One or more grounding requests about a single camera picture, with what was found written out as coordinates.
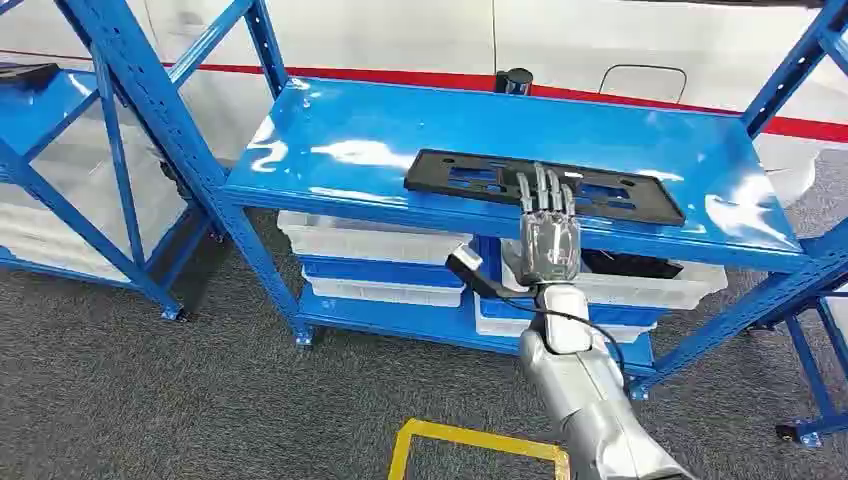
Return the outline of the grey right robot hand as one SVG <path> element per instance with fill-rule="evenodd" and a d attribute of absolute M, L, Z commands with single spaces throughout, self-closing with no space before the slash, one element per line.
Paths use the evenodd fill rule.
<path fill-rule="evenodd" d="M 523 286 L 568 283 L 580 270 L 580 227 L 572 189 L 536 162 L 536 193 L 523 172 L 520 190 L 521 254 L 516 279 Z"/>

